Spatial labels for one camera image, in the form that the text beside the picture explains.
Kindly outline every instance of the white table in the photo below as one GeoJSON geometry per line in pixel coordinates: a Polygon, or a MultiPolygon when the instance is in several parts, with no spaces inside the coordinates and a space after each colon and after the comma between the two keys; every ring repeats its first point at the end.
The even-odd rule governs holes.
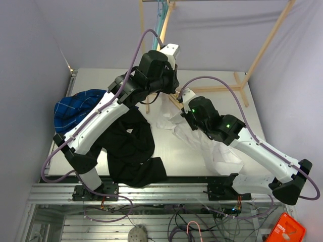
{"type": "MultiPolygon", "coordinates": [[[[110,83],[113,82],[117,76],[122,75],[125,72],[126,69],[80,69],[73,84],[71,95],[89,89],[107,89],[110,83]]],[[[202,75],[215,76],[224,80],[228,84],[236,84],[233,72],[178,71],[178,80],[180,82],[180,86],[182,86],[188,80],[202,75]]],[[[245,73],[240,72],[239,76],[240,79],[243,80],[245,73]]],[[[193,82],[190,87],[212,85],[219,85],[219,83],[214,80],[201,79],[193,82]]],[[[236,91],[236,94],[243,105],[245,115],[251,128],[258,136],[264,138],[248,85],[245,87],[245,92],[250,104],[248,108],[243,105],[240,92],[236,91]]],[[[198,93],[198,95],[203,95],[206,98],[209,98],[220,114],[232,114],[242,120],[238,106],[230,92],[207,92],[198,93]]],[[[146,114],[145,106],[139,104],[139,110],[151,124],[152,134],[155,142],[155,152],[153,157],[161,157],[168,176],[214,175],[212,172],[206,169],[204,160],[198,151],[192,150],[190,147],[188,147],[183,141],[175,137],[172,134],[172,131],[158,129],[156,127],[155,119],[158,115],[160,105],[161,101],[157,100],[150,106],[150,113],[146,114]]],[[[238,150],[236,150],[236,154],[244,163],[244,167],[240,172],[241,174],[269,174],[264,167],[259,165],[249,156],[238,150]]],[[[52,159],[48,174],[63,175],[71,169],[72,167],[65,159],[63,153],[59,152],[52,159]]],[[[109,175],[105,150],[102,150],[98,157],[98,165],[96,166],[96,169],[99,175],[109,175]]]]}

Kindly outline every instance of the gray wall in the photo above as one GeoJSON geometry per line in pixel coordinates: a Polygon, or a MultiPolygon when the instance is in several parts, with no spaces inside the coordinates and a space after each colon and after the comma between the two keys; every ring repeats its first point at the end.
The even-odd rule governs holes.
{"type": "MultiPolygon", "coordinates": [[[[36,0],[72,68],[127,68],[140,37],[138,0],[36,0]]],[[[247,71],[286,1],[177,3],[166,42],[183,70],[247,71]]],[[[145,3],[154,28],[157,3],[145,3]]],[[[152,35],[146,38],[151,48],[152,35]]]]}
{"type": "MultiPolygon", "coordinates": [[[[290,156],[313,163],[310,176],[323,187],[323,2],[297,1],[251,80],[267,140],[290,156]]],[[[303,194],[315,196],[307,183],[303,194]]],[[[297,212],[307,241],[322,241],[322,198],[299,200],[297,212]]]]}
{"type": "Polygon", "coordinates": [[[1,0],[0,33],[0,236],[14,241],[70,72],[34,1],[1,0]]]}

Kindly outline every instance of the black cloth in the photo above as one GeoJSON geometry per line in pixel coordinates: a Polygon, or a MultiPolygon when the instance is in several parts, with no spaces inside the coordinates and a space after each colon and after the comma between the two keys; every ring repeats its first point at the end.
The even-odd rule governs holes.
{"type": "Polygon", "coordinates": [[[167,178],[161,158],[151,158],[155,143],[150,124],[135,107],[96,140],[92,154],[97,157],[102,147],[107,150],[110,176],[116,183],[141,188],[167,178]]]}

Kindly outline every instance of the wooden stand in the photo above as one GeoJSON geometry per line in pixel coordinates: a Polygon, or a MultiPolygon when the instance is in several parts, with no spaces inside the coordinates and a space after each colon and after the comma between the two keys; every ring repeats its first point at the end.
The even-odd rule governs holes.
{"type": "MultiPolygon", "coordinates": [[[[237,84],[236,85],[230,85],[230,87],[234,90],[234,91],[240,91],[243,103],[246,107],[249,106],[249,102],[246,96],[246,93],[244,91],[244,87],[246,86],[247,82],[249,81],[251,75],[253,74],[254,70],[256,69],[257,65],[259,64],[261,58],[263,57],[263,54],[265,53],[265,51],[267,50],[268,46],[270,45],[271,41],[273,40],[274,36],[276,35],[277,31],[279,30],[280,26],[282,25],[283,21],[285,20],[285,18],[287,17],[288,13],[290,12],[290,10],[292,9],[294,3],[296,0],[288,0],[284,10],[282,11],[282,13],[280,14],[280,16],[278,17],[274,27],[272,28],[269,36],[267,37],[266,41],[264,42],[262,48],[260,49],[256,59],[253,61],[251,67],[249,68],[249,71],[247,73],[247,75],[245,76],[245,78],[243,79],[243,81],[241,82],[238,73],[234,72],[234,77],[236,79],[237,84]]],[[[141,32],[144,32],[144,15],[143,15],[143,3],[144,2],[150,2],[150,0],[139,0],[139,7],[140,7],[140,20],[141,20],[141,32]]],[[[161,34],[160,34],[160,39],[162,40],[162,42],[164,42],[165,39],[165,35],[166,35],[166,30],[167,30],[167,25],[169,22],[169,18],[170,15],[172,13],[172,10],[175,8],[175,1],[172,1],[172,3],[170,3],[170,0],[167,0],[167,4],[169,6],[168,11],[167,11],[167,15],[164,21],[164,25],[163,28],[161,30],[161,34]]],[[[145,51],[145,43],[144,41],[142,42],[142,53],[146,53],[145,51]]],[[[225,86],[208,86],[208,87],[192,87],[191,88],[192,91],[194,92],[218,92],[218,91],[227,91],[227,88],[225,86]]],[[[174,95],[171,94],[169,95],[169,99],[172,101],[172,103],[175,104],[176,107],[178,106],[178,102],[175,98],[174,100],[174,95]]],[[[147,105],[146,107],[146,112],[149,113],[149,105],[147,105]]]]}

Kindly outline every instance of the orange box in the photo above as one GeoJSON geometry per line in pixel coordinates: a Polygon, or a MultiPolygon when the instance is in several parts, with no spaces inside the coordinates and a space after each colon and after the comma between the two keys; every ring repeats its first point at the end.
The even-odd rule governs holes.
{"type": "Polygon", "coordinates": [[[266,242],[301,242],[306,229],[287,213],[282,213],[266,242]]]}

